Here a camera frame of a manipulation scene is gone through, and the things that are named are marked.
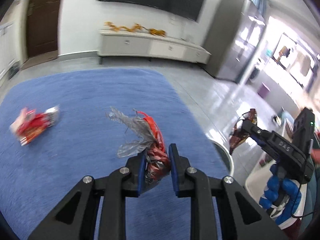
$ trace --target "metal screw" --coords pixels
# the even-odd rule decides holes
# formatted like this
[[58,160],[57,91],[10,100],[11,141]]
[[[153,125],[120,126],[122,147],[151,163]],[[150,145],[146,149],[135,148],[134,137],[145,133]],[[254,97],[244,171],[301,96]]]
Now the metal screw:
[[233,177],[225,176],[223,180],[225,183],[231,184],[233,182]]
[[189,173],[196,173],[196,172],[197,172],[197,169],[194,168],[194,167],[189,167],[189,168],[187,168],[187,172],[189,172]]
[[82,181],[85,183],[85,184],[88,184],[92,181],[92,177],[91,176],[85,176]]
[[120,173],[121,173],[121,174],[127,174],[129,171],[130,171],[129,168],[127,168],[127,167],[122,167],[122,168],[120,169]]

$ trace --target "white tv cabinet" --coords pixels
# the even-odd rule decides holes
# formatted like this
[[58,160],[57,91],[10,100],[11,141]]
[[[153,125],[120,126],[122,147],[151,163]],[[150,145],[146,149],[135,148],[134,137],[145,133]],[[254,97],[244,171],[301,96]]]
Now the white tv cabinet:
[[206,64],[210,55],[202,47],[179,39],[100,30],[100,64],[104,56],[157,57]]

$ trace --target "cabinet drawer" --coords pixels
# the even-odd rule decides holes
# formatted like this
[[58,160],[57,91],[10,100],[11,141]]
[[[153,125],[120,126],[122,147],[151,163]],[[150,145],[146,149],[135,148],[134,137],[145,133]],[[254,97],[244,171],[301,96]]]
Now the cabinet drawer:
[[198,50],[194,48],[187,48],[183,60],[188,62],[199,62],[199,63],[207,63],[210,54],[203,50]]
[[137,37],[102,36],[99,55],[144,55],[148,54],[150,40]]
[[152,41],[149,54],[152,56],[183,58],[185,46],[163,41]]
[[199,63],[207,64],[211,54],[207,51],[199,50],[196,52],[196,58]]

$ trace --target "blue rug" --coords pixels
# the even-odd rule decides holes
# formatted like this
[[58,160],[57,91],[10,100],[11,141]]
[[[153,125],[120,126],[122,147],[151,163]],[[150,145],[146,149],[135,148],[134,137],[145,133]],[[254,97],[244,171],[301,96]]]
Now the blue rug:
[[[60,106],[60,121],[27,146],[9,131],[23,107],[44,111]],[[222,178],[227,169],[188,108],[155,71],[110,68],[41,77],[13,87],[0,106],[0,210],[21,240],[85,175],[107,176],[124,166],[118,147],[132,134],[105,116],[114,106],[133,116],[151,115],[166,147],[207,175]],[[175,197],[167,176],[139,198],[127,198],[127,239],[189,238],[190,200]]]

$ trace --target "snack bag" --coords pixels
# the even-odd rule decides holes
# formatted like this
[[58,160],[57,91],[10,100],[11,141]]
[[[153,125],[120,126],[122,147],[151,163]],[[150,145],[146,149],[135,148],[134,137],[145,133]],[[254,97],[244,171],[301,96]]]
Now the snack bag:
[[23,108],[19,117],[10,125],[10,130],[24,146],[39,136],[45,129],[54,125],[58,119],[58,113],[57,106],[40,114],[36,114],[35,109],[28,111],[27,108]]
[[249,138],[249,134],[245,131],[241,130],[242,122],[244,120],[250,120],[253,124],[257,124],[257,111],[254,108],[251,108],[249,112],[244,113],[241,117],[239,117],[238,121],[236,122],[235,126],[232,130],[232,135],[230,137],[230,150],[229,153],[232,155],[234,149],[236,149],[239,145],[243,144],[245,140]]

